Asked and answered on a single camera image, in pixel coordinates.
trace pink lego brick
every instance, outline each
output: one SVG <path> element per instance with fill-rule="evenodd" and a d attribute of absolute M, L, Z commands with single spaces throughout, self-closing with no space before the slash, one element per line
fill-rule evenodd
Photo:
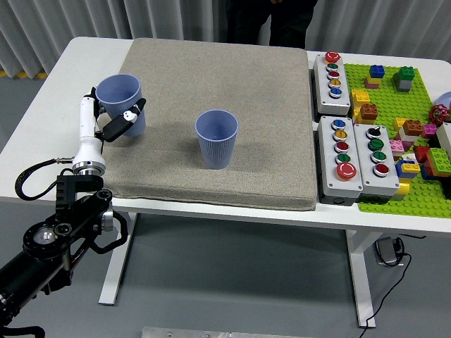
<path fill-rule="evenodd" d="M 367 88 L 367 89 L 378 89 L 379 88 L 379 84 L 377 84 L 377 83 L 369 83 L 365 79 L 365 88 Z"/>
<path fill-rule="evenodd" d="M 421 137 L 424 139 L 430 139 L 437 132 L 436 125 L 423 125 L 424 131 L 421 133 Z"/>
<path fill-rule="evenodd" d="M 404 147 L 404 151 L 408 151 L 415 142 L 402 141 L 402 146 Z"/>
<path fill-rule="evenodd" d="M 401 156 L 404 153 L 404 147 L 402 146 L 402 141 L 400 141 L 398 139 L 391 139 L 390 147 L 392 149 L 393 156 Z"/>

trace metal plate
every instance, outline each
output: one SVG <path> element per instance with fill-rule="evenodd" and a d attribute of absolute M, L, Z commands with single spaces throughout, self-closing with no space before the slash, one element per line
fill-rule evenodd
<path fill-rule="evenodd" d="M 145 327 L 142 338 L 306 338 L 292 336 L 274 336 L 269 334 L 251 334 L 239 332 L 216 332 Z"/>

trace white table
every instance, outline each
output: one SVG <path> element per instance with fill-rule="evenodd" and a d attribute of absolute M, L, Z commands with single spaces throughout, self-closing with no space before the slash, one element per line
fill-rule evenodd
<path fill-rule="evenodd" d="M 25 203 L 14 191 L 14 182 L 19 173 L 50 158 L 71 157 L 77 153 L 80 100 L 91 86 L 121 69 L 131 44 L 132 40 L 78 37 L 68 45 L 0 154 L 0 201 Z M 308 52 L 310 68 L 313 68 L 315 55 L 316 52 Z M 341 55 L 345 63 L 408 65 L 418 68 L 432 102 L 444 92 L 451 91 L 451 65 L 444 61 L 344 53 Z M 25 184 L 26 194 L 31 196 L 44 191 L 61 169 L 61 165 L 53 165 L 38 170 Z M 55 192 L 52 190 L 40 200 L 26 203 L 53 204 L 54 200 Z M 449 219 L 384 214 L 378 214 L 376 218 L 374 214 L 360 212 L 357 205 L 346 207 L 317 203 L 315 211 L 304 212 L 146 199 L 114 198 L 113 205 L 117 211 L 131 213 L 130 236 L 136 213 L 347 230 L 357 315 L 361 326 L 365 326 L 366 319 L 373 314 L 364 250 L 383 232 L 451 235 Z M 99 301 L 101 303 L 114 304 L 129 244 L 130 240 L 113 253 Z M 369 326 L 375 326 L 374 320 L 369 321 Z"/>

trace black cable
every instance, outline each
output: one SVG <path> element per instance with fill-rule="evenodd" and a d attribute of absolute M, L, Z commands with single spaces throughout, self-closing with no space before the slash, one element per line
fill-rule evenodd
<path fill-rule="evenodd" d="M 411 237 L 411 238 L 416 238 L 416 239 L 425 239 L 426 236 L 414 236 L 412 234 L 400 234 L 401 236 L 405 236 L 405 237 Z"/>
<path fill-rule="evenodd" d="M 2 336 L 25 336 L 26 334 L 32 334 L 35 338 L 45 338 L 45 331 L 39 326 L 29 327 L 2 327 L 0 328 L 0 337 Z"/>
<path fill-rule="evenodd" d="M 395 283 L 395 285 L 393 285 L 393 286 L 390 288 L 390 290 L 388 290 L 388 292 L 387 292 L 387 293 L 385 294 L 385 296 L 382 298 L 381 304 L 379 305 L 379 307 L 378 307 L 378 309 L 376 310 L 376 312 L 375 312 L 371 317 L 369 317 L 369 318 L 366 319 L 366 327 L 365 327 L 365 330 L 362 332 L 362 334 L 360 335 L 359 338 L 362 338 L 362 337 L 364 336 L 365 332 L 368 330 L 368 321 L 369 321 L 370 319 L 373 319 L 374 317 L 376 317 L 376 315 L 377 315 L 377 314 L 379 313 L 379 311 L 381 310 L 382 305 L 383 305 L 383 302 L 385 301 L 385 299 L 387 298 L 387 296 L 388 296 L 388 295 L 391 293 L 391 291 L 393 291 L 393 289 L 396 288 L 396 286 L 397 286 L 399 283 L 401 283 L 401 281 L 404 279 L 404 276 L 405 276 L 405 274 L 406 274 L 406 271 L 407 271 L 407 269 L 409 268 L 410 262 L 412 262 L 412 256 L 411 256 L 410 254 L 408 254 L 408 253 L 403 253 L 402 255 L 403 255 L 403 256 L 408 256 L 408 257 L 409 257 L 409 262 L 407 262 L 406 267 L 405 267 L 404 271 L 402 272 L 402 276 L 401 276 L 400 280 L 398 280 L 398 281 Z"/>
<path fill-rule="evenodd" d="M 29 176 L 31 176 L 31 174 L 33 174 L 36 170 L 46 167 L 51 164 L 55 164 L 55 163 L 62 163 L 62 164 L 72 163 L 72 159 L 71 158 L 53 158 L 51 160 L 32 165 L 28 169 L 25 169 L 24 171 L 22 171 L 22 173 L 17 177 L 16 183 L 14 184 L 14 189 L 16 191 L 17 196 L 19 196 L 24 201 L 34 201 L 35 199 L 43 197 L 47 192 L 52 190 L 56 185 L 56 181 L 51 183 L 49 185 L 49 187 L 41 194 L 38 194 L 36 196 L 27 196 L 23 192 L 23 184 L 25 183 L 27 178 L 29 178 Z"/>

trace black pants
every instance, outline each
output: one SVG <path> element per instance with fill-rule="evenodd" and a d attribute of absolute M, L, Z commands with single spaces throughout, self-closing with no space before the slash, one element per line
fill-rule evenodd
<path fill-rule="evenodd" d="M 227 42 L 257 44 L 261 26 L 271 15 L 270 46 L 305 48 L 305 32 L 317 0 L 227 0 Z"/>

